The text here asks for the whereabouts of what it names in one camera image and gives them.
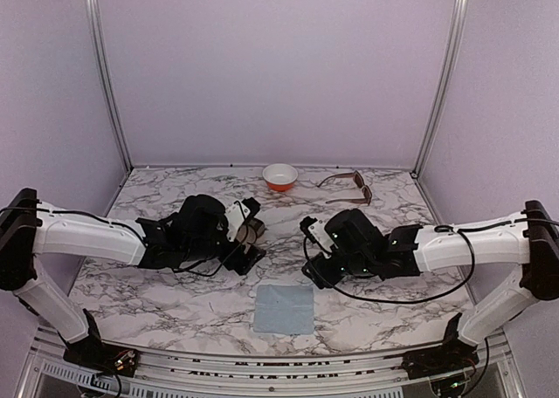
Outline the light blue cleaning cloth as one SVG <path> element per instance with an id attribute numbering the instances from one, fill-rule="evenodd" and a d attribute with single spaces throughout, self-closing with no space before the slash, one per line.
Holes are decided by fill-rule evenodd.
<path id="1" fill-rule="evenodd" d="M 314 333 L 314 289 L 309 285 L 260 285 L 253 321 L 255 333 Z"/>

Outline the black woven glasses case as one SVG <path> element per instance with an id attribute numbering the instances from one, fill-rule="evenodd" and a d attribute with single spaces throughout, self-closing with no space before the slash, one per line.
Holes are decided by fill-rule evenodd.
<path id="1" fill-rule="evenodd" d="M 255 244 L 259 235 L 256 227 L 253 224 L 244 224 L 236 235 L 235 240 L 242 244 Z"/>

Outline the brown striped glasses case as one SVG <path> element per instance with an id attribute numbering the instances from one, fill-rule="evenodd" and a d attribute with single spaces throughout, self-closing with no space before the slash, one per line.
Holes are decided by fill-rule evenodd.
<path id="1" fill-rule="evenodd" d="M 247 224 L 248 235 L 246 240 L 250 244 L 254 244 L 260 237 L 263 236 L 265 230 L 266 226 L 261 220 L 257 218 L 250 219 Z"/>

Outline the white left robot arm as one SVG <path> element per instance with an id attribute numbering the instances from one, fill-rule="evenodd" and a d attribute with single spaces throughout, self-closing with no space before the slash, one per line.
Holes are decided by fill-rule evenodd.
<path id="1" fill-rule="evenodd" d="M 78 308 L 36 262 L 44 254 L 95 257 L 145 270 L 197 275 L 216 260 L 219 269 L 245 275 L 265 254 L 265 232 L 254 198 L 224 206 L 208 195 L 188 196 L 179 210 L 153 220 L 111 220 L 60 209 L 22 189 L 1 210 L 1 288 L 53 326 L 70 356 L 104 367 L 113 351 L 94 316 Z"/>

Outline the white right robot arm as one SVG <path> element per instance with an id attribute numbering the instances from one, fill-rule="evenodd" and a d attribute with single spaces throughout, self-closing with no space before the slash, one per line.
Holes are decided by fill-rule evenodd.
<path id="1" fill-rule="evenodd" d="M 360 209 L 345 209 L 326 222 L 300 222 L 319 253 L 303 273 L 320 288 L 347 276 L 417 277 L 447 267 L 509 263 L 511 274 L 474 308 L 451 319 L 432 361 L 450 370 L 510 319 L 538 301 L 558 298 L 558 223 L 537 200 L 522 211 L 461 225 L 412 224 L 384 235 Z"/>

